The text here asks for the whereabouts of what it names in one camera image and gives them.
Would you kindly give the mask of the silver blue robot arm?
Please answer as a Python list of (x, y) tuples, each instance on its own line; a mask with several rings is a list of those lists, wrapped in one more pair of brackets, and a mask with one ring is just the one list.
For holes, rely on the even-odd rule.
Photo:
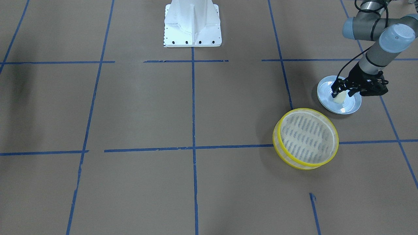
[(342, 29), (345, 38), (374, 43), (360, 55), (360, 61), (348, 77), (336, 78), (331, 86), (333, 98), (342, 92), (347, 92), (349, 97), (356, 93), (382, 96), (388, 92), (383, 69), (412, 44), (418, 29), (417, 13), (382, 18), (382, 13), (388, 12), (388, 4), (388, 0), (363, 0), (361, 5), (356, 5), (357, 15), (345, 21)]

